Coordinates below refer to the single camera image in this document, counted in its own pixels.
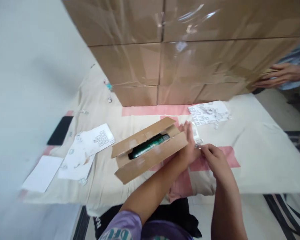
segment person's left hand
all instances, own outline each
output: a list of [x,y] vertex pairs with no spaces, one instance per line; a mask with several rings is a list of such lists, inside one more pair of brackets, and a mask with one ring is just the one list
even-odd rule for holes
[[186,121],[185,124],[179,126],[179,131],[186,134],[188,145],[182,148],[178,152],[178,156],[182,161],[185,161],[187,166],[194,162],[200,155],[200,149],[195,147],[195,141],[193,139],[192,123]]
[[300,81],[300,65],[282,63],[274,64],[271,68],[278,71],[264,75],[254,87],[277,88],[286,82]]

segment white paper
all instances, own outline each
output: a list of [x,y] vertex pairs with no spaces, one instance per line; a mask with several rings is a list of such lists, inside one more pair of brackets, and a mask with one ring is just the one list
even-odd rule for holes
[[43,155],[40,158],[37,166],[22,184],[22,188],[44,193],[56,174],[58,168],[60,167],[62,161],[63,158]]
[[191,122],[191,123],[192,123],[193,139],[194,139],[196,145],[201,145],[203,143],[203,140],[199,136],[196,125],[193,122]]
[[58,178],[86,179],[95,154],[115,142],[106,123],[90,131],[78,133],[58,172]]
[[58,171],[58,178],[72,179],[78,181],[81,181],[82,179],[87,179],[95,156],[96,155],[93,154],[89,157],[87,163],[85,163],[84,165],[80,165],[76,168],[61,167]]
[[222,101],[202,103],[188,107],[197,126],[227,121],[231,115]]

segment bottle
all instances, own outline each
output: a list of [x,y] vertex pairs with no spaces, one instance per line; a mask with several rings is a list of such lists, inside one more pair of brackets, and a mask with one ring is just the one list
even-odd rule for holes
[[155,146],[160,145],[161,143],[168,140],[169,138],[170,137],[168,134],[162,135],[159,133],[158,135],[147,140],[146,142],[141,143],[140,145],[133,148],[132,152],[128,154],[128,157],[130,160],[135,159],[141,156],[142,154],[144,154],[145,152],[150,151]]

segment purple sleeve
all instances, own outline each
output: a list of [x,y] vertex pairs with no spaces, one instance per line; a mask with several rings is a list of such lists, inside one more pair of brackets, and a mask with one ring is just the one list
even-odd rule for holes
[[109,223],[100,239],[141,239],[142,224],[140,217],[130,211],[119,212]]

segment cardboard box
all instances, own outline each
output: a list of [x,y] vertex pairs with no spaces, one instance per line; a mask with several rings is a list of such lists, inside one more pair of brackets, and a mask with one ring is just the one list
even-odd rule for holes
[[[123,184],[127,184],[188,144],[184,132],[180,132],[174,123],[175,120],[166,117],[112,146],[111,158],[116,158],[119,167],[115,175]],[[159,133],[167,133],[170,138],[141,156],[129,159],[128,153],[132,152],[134,147]]]
[[157,105],[158,86],[113,87],[123,107]]
[[300,0],[166,0],[164,41],[300,37]]
[[90,47],[112,86],[159,83],[160,43]]
[[159,85],[158,105],[193,104],[203,87],[204,84]]
[[161,41],[163,0],[63,0],[88,46]]
[[233,96],[239,95],[247,84],[247,82],[206,84],[193,103],[229,101]]
[[183,105],[228,101],[233,96],[244,94],[248,82],[225,82],[217,84],[172,84],[158,88],[158,105]]
[[160,85],[253,82],[300,38],[163,43]]

